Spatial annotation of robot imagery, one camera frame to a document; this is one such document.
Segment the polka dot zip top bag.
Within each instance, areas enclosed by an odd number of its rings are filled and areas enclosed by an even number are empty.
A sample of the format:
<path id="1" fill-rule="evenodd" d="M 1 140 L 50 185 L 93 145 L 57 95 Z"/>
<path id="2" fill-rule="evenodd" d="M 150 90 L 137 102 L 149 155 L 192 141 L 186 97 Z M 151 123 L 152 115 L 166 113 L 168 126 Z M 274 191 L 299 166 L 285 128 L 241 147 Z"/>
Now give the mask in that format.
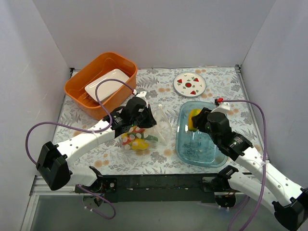
<path id="1" fill-rule="evenodd" d="M 149 143 L 149 148 L 167 146 L 172 136 L 172 126 L 163 110 L 162 104 L 159 104 L 155 108 L 153 111 L 153 116 L 157 122 L 157 125 L 152 128 L 146 128 L 142 136 L 146 137 L 147 135 L 153 135 L 158 138 L 158 142 L 146 141 Z"/>

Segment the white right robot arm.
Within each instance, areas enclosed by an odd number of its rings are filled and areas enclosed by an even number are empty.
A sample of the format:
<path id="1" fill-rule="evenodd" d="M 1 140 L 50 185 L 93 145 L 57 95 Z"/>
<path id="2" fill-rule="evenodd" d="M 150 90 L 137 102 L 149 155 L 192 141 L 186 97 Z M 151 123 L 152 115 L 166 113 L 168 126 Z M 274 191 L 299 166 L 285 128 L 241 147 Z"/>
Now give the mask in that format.
<path id="1" fill-rule="evenodd" d="M 232 188 L 247 194 L 273 212 L 277 221 L 289 231 L 296 231 L 308 218 L 308 190 L 291 181 L 261 154 L 243 135 L 232 131 L 221 109 L 203 108 L 188 117 L 188 129 L 210 136 L 213 143 L 235 163 L 257 178 L 254 181 L 227 166 L 218 173 L 218 187 Z"/>

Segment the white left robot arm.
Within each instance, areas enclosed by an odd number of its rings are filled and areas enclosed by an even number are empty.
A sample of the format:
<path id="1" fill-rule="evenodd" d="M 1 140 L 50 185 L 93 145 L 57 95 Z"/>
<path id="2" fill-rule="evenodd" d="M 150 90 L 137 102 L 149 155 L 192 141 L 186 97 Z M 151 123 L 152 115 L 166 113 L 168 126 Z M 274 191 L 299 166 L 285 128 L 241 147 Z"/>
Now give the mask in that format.
<path id="1" fill-rule="evenodd" d="M 134 126 L 152 128 L 155 125 L 146 92 L 139 92 L 126 106 L 116 108 L 110 116 L 79 135 L 58 144 L 45 143 L 36 169 L 52 191 L 73 183 L 84 185 L 93 193 L 98 192 L 103 185 L 99 172 L 94 167 L 76 168 L 73 164 L 95 147 L 129 132 Z"/>

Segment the green fake chili pepper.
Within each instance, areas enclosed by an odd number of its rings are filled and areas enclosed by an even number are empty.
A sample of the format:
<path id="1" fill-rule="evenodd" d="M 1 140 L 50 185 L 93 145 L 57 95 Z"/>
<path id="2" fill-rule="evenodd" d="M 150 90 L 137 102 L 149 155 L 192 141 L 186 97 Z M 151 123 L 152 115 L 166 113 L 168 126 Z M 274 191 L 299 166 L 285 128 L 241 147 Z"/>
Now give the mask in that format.
<path id="1" fill-rule="evenodd" d="M 147 135 L 146 137 L 143 136 L 142 139 L 144 139 L 146 141 L 150 141 L 150 142 L 158 142 L 158 138 L 156 136 L 153 136 L 153 135 Z"/>

